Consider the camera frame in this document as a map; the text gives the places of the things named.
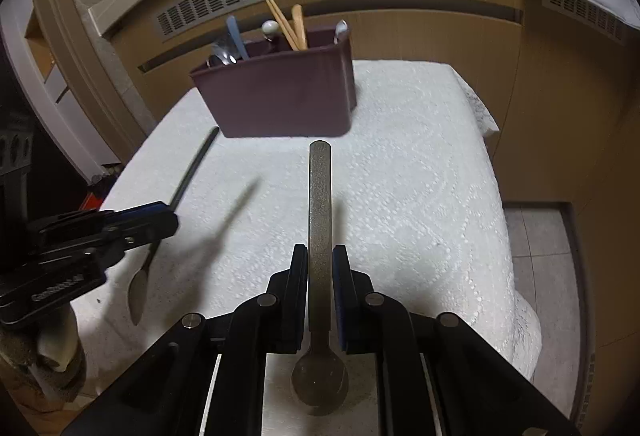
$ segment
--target screw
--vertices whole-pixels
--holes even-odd
[[[369,306],[380,306],[385,302],[385,296],[373,291],[366,294],[364,302]]]
[[[188,313],[184,317],[182,317],[182,325],[190,330],[191,328],[195,328],[202,322],[202,317],[197,313]]]
[[[449,312],[443,313],[440,315],[440,324],[447,328],[455,328],[459,324],[458,316]]]
[[[273,293],[263,293],[262,295],[258,295],[256,301],[260,306],[273,306],[276,304],[276,296]]]

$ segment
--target maroon plastic container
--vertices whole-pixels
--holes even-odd
[[[249,60],[208,68],[191,78],[225,137],[339,137],[356,106],[351,43],[334,29],[307,31],[308,50],[282,36],[246,43]]]

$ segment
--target wooden chopstick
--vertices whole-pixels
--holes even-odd
[[[274,0],[265,0],[265,1],[267,2],[267,6],[269,7],[269,10],[273,14],[274,19],[280,25],[280,29],[282,30],[284,37],[287,39],[287,42],[289,42],[291,49],[295,52],[300,50],[300,47],[298,46],[296,33],[293,31],[293,29],[291,28],[291,25],[289,25],[289,22],[284,17],[284,14],[280,10],[280,7],[276,4]]]
[[[300,47],[300,50],[306,50],[305,20],[302,16],[302,7],[299,4],[295,4],[291,7],[291,17],[293,18],[293,26],[296,31],[298,46]]]

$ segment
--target metal utensil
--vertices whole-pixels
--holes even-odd
[[[296,363],[291,383],[310,414],[324,416],[340,407],[349,375],[329,346],[331,330],[331,146],[309,147],[309,350]]]
[[[213,57],[216,57],[222,64],[235,64],[236,57],[228,51],[228,49],[220,46],[219,44],[211,45],[211,54]],[[211,68],[211,63],[209,58],[207,58],[207,67]]]
[[[340,20],[338,24],[335,25],[334,44],[338,44],[338,39],[348,29],[349,29],[349,25],[347,25],[347,22],[345,20]]]
[[[267,20],[262,24],[262,33],[267,41],[273,41],[274,36],[280,31],[280,25],[273,20]]]
[[[174,196],[171,198],[171,202],[169,203],[169,209],[175,212],[180,204],[180,200],[184,196],[187,187],[191,183],[193,176],[196,174],[201,162],[203,161],[205,155],[209,151],[211,144],[220,133],[219,127],[214,127],[209,136],[202,143],[200,149],[196,153],[196,156],[191,160],[191,164],[189,165],[187,172],[182,177],[180,184],[178,184],[177,189],[174,192]],[[151,262],[158,251],[158,247],[160,246],[160,241],[156,241],[149,246],[149,251],[145,257],[145,262],[142,264],[142,267],[135,273],[133,279],[129,283],[129,291],[127,293],[127,302],[129,303],[129,316],[131,317],[131,322],[137,326],[140,323],[140,319],[142,318],[142,313],[145,309],[146,302],[146,289],[148,288],[148,280],[149,280],[149,268],[151,267]]]

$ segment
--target table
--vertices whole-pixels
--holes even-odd
[[[377,290],[417,313],[456,312],[530,377],[540,325],[514,291],[502,204],[481,135],[495,123],[448,65],[356,61],[354,74],[351,131],[327,139],[334,244],[346,244],[351,267],[369,273]],[[213,124],[191,90],[130,161],[104,208],[167,202]],[[110,269],[106,285],[74,301],[90,380],[109,384],[182,315],[233,311],[288,268],[294,244],[306,244],[312,141],[216,140],[178,208],[180,229],[156,255],[141,324],[130,323],[126,294],[144,247]],[[377,432],[371,355],[346,357],[350,392],[323,418],[306,416],[291,395],[295,361],[268,355],[264,434]]]

